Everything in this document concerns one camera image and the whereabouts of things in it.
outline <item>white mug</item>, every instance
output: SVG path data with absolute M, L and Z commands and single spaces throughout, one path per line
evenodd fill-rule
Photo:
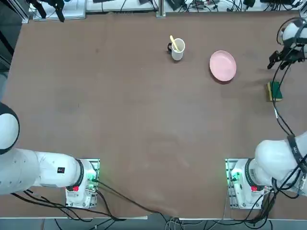
M 175 49 L 175 47 L 172 43 L 168 43 L 167 49 L 168 49 L 168 52 L 172 54 L 172 58 L 175 61 L 180 61 L 183 57 L 183 52 L 186 48 L 186 44 L 184 43 L 184 41 L 181 38 L 176 38 L 175 43 L 176 43 L 179 51 L 177 51 Z

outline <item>yellow spoon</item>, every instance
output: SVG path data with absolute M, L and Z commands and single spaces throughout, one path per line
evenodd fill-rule
M 176 45 L 176 42 L 175 42 L 175 40 L 174 40 L 173 36 L 172 36 L 172 35 L 170 35 L 170 37 L 169 37 L 169 38 L 171 39 L 171 42 L 173 43 L 173 45 L 174 45 L 175 49 L 177 50 L 177 52 L 180 52 L 180 51 L 179 51 L 179 49 L 178 49 L 178 47 L 177 47 L 177 45 Z

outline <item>brown table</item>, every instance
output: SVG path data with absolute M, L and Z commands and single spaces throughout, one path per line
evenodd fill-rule
M 101 179 L 144 206 L 221 218 L 224 159 L 253 157 L 262 140 L 285 138 L 264 85 L 274 74 L 268 58 L 281 49 L 276 32 L 293 15 L 108 14 L 23 25 L 4 99 L 21 122 L 17 147 L 100 158 Z M 166 53 L 170 34 L 186 42 L 181 62 Z M 208 70 L 220 49 L 237 62 L 227 85 Z M 307 130 L 306 71 L 306 64 L 293 65 L 278 103 L 296 134 Z M 63 190 L 37 191 L 64 202 Z M 106 199 L 116 216 L 147 214 L 111 194 Z M 62 215 L 10 195 L 0 203 L 2 217 Z M 306 205 L 306 197 L 280 195 L 270 217 L 306 219 Z M 245 215 L 227 208 L 226 218 Z

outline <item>green sponge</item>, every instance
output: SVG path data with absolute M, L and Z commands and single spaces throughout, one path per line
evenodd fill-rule
M 273 98 L 276 97 L 276 101 L 281 101 L 283 99 L 283 95 L 282 92 L 280 91 L 279 88 L 280 83 L 278 81 L 274 81 L 273 83 L 273 97 L 272 97 L 272 91 L 271 91 L 271 86 L 272 86 L 272 81 L 268 82 L 267 84 L 267 90 L 269 92 L 269 100 L 272 102 Z

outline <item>plate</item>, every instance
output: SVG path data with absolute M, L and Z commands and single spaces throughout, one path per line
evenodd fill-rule
M 230 81 L 236 74 L 236 61 L 230 53 L 216 51 L 210 58 L 210 70 L 218 80 Z

